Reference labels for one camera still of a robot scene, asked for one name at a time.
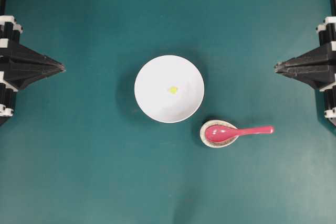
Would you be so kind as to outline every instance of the spoon handle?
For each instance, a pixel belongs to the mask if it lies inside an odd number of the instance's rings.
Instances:
[[[237,136],[252,135],[252,134],[272,134],[274,132],[273,126],[262,126],[255,128],[245,128],[237,130]]]

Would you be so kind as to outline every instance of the pink spoon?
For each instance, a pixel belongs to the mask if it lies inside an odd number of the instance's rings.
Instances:
[[[234,129],[223,125],[213,125],[205,130],[205,137],[211,142],[222,142],[235,136],[244,136],[252,134],[272,134],[273,126],[263,126],[246,129]]]

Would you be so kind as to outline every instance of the teal tablecloth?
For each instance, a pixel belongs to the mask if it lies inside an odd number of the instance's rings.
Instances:
[[[308,224],[336,221],[336,139],[307,85],[273,65],[318,46],[329,0],[8,0],[21,42],[67,68],[17,97],[0,128],[3,224]],[[205,80],[190,119],[135,102],[164,54]],[[204,146],[207,119],[274,135]]]

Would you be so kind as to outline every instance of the white bowl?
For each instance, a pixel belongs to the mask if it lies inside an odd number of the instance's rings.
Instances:
[[[200,107],[204,82],[188,60],[164,55],[147,62],[134,85],[135,99],[150,118],[163,123],[187,119]]]

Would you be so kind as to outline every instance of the yellow food crumb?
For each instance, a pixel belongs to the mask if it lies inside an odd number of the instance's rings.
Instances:
[[[176,94],[177,93],[178,88],[175,86],[172,86],[170,89],[168,89],[169,92],[171,92],[172,94]]]

